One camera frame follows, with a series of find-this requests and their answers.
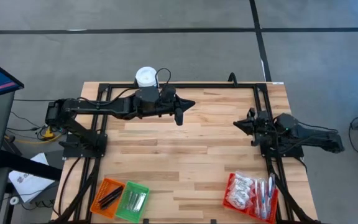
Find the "green tray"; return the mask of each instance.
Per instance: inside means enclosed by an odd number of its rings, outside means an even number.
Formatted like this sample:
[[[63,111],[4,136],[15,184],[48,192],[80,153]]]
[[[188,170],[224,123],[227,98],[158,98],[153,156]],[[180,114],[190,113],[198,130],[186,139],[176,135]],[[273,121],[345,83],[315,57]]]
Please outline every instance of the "green tray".
[[[139,194],[139,193],[146,194],[146,197],[144,198],[144,201],[143,201],[142,208],[140,209],[139,212],[133,212],[132,210],[130,211],[130,210],[127,210],[127,208],[126,208],[127,204],[129,203],[130,192],[133,192],[132,198],[133,198],[134,194]],[[149,192],[150,192],[150,190],[148,187],[128,181],[125,186],[124,193],[121,197],[121,201],[118,205],[118,208],[116,211],[116,216],[119,218],[128,220],[132,223],[139,223],[139,220],[140,220],[140,218],[143,214],[143,211],[144,211],[144,207],[145,207],[147,198],[149,197]]]

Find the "black floor line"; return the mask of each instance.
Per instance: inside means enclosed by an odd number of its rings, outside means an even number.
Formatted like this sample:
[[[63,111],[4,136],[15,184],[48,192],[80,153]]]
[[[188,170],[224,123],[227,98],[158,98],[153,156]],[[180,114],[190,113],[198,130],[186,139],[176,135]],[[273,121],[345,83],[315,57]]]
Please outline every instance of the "black floor line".
[[[358,32],[358,27],[338,28],[261,28],[261,32]]]
[[[256,39],[258,42],[260,59],[263,62],[262,66],[263,66],[263,70],[264,70],[265,81],[271,82],[272,76],[270,75],[269,63],[267,61],[267,54],[266,54],[266,49],[265,49],[265,44],[264,44],[264,38],[262,37],[262,32],[260,29],[258,11],[256,9],[255,0],[249,0],[249,4],[251,6],[252,18],[254,19],[255,33],[256,33]]]
[[[254,28],[152,28],[152,29],[73,29],[73,30],[0,30],[0,34],[173,34],[255,32]]]

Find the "wooden tabletop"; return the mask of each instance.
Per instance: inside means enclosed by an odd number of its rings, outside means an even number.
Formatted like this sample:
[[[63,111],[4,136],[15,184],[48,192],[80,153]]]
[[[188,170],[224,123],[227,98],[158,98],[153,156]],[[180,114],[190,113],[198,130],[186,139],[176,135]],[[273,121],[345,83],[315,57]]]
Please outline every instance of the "wooden tabletop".
[[[85,82],[81,96],[95,100],[98,86],[99,82]],[[285,86],[274,83],[267,83],[267,86],[273,115],[290,113]],[[122,90],[114,89],[112,97]],[[245,119],[248,109],[255,107],[252,90],[178,88],[177,94],[196,101],[195,106],[185,112],[183,126],[177,126],[169,115],[131,121],[109,116],[108,146],[101,160],[98,184],[109,177],[148,186],[150,195],[142,218],[149,218],[150,223],[209,223],[210,219],[217,219],[218,223],[255,223],[255,220],[222,206],[230,172],[242,170],[250,176],[267,177],[265,159],[260,155],[259,147],[250,146],[252,136],[232,125],[233,121]],[[78,115],[76,120],[86,128],[91,127],[91,115]],[[59,193],[74,161],[68,159],[64,164]],[[62,209],[78,192],[83,161],[77,163],[69,176]],[[293,158],[283,158],[283,162],[292,196],[306,214],[317,219],[305,168]],[[89,191],[84,196],[81,219],[85,218],[88,194]],[[285,219],[282,198],[280,206]],[[110,222],[125,220],[92,216],[92,223]]]

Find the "orange tray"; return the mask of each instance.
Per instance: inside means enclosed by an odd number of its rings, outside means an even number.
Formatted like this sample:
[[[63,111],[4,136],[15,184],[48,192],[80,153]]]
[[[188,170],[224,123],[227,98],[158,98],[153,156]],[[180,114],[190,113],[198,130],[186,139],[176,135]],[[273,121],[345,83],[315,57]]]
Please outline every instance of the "orange tray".
[[[104,178],[102,184],[100,185],[98,194],[96,195],[96,197],[93,200],[93,203],[92,203],[92,206],[90,209],[91,212],[108,217],[108,218],[114,218],[114,216],[116,214],[116,210],[119,205],[119,202],[121,200],[121,195],[110,207],[108,207],[105,210],[100,209],[100,204],[98,203],[98,201],[101,200],[103,197],[107,196],[108,194],[110,194],[114,189],[116,189],[120,186],[123,186],[124,190],[125,190],[124,183],[121,183],[121,182],[113,180],[113,179]]]
[[[278,190],[275,189],[274,192],[273,192],[273,197],[272,197],[272,207],[271,207],[271,211],[270,211],[270,215],[266,218],[266,219],[262,219],[260,217],[258,217],[256,214],[255,214],[255,207],[254,205],[256,204],[256,197],[252,197],[251,198],[251,202],[252,202],[252,206],[249,206],[247,207],[246,209],[244,210],[239,210],[239,209],[236,209],[235,207],[233,207],[227,200],[226,200],[226,195],[227,193],[229,192],[229,186],[231,184],[231,179],[232,177],[234,176],[233,173],[230,173],[229,175],[229,180],[227,181],[227,186],[226,186],[226,190],[224,192],[224,197],[223,197],[223,207],[226,207],[226,208],[230,208],[230,209],[233,209],[237,212],[241,212],[245,215],[248,215],[254,219],[257,219],[259,221],[262,221],[262,222],[266,222],[266,223],[269,223],[269,224],[274,224],[275,223],[275,219],[276,219],[276,209],[277,209],[277,202],[278,202]]]

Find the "gray floor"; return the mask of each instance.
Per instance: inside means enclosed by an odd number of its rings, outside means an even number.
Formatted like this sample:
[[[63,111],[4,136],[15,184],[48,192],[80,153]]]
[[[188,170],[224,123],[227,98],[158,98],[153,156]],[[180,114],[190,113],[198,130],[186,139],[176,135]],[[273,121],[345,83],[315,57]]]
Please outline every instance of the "gray floor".
[[[356,0],[256,2],[264,28],[358,27]],[[253,26],[247,0],[0,0],[2,30],[224,26]],[[305,148],[319,219],[358,223],[358,154],[347,137],[350,120],[358,116],[358,33],[263,38],[272,80],[285,82],[293,114],[337,128],[347,149],[330,154]],[[254,33],[0,35],[0,66],[25,84],[16,98],[76,97],[84,81],[132,81],[145,65],[168,67],[172,80],[218,81],[230,72],[241,81],[264,80]],[[12,110],[42,124],[45,107],[15,102]],[[9,126],[29,127],[15,117]],[[358,148],[358,131],[352,139]],[[28,157],[61,149],[56,144],[20,147]],[[51,212],[17,206],[13,223],[46,222]]]

